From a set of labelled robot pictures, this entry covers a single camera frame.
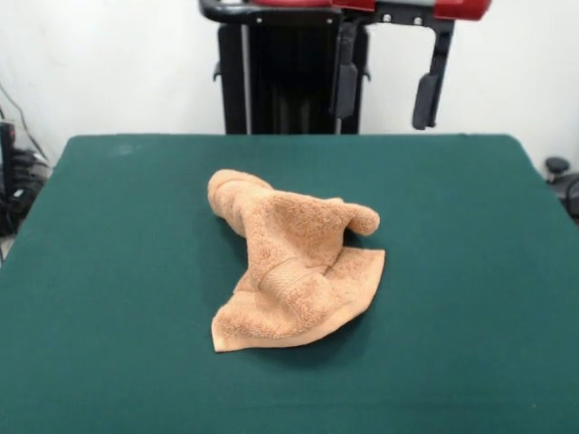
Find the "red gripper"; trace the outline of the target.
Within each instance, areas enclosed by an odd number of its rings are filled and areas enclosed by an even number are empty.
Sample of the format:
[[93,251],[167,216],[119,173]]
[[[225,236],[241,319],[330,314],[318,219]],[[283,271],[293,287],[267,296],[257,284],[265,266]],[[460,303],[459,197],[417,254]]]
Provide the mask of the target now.
[[486,0],[436,1],[332,1],[339,23],[334,53],[329,113],[336,121],[358,121],[360,114],[363,62],[360,27],[370,24],[398,24],[432,28],[435,43],[429,71],[418,83],[412,126],[425,130],[436,126],[442,84],[456,21],[479,21],[489,10]]

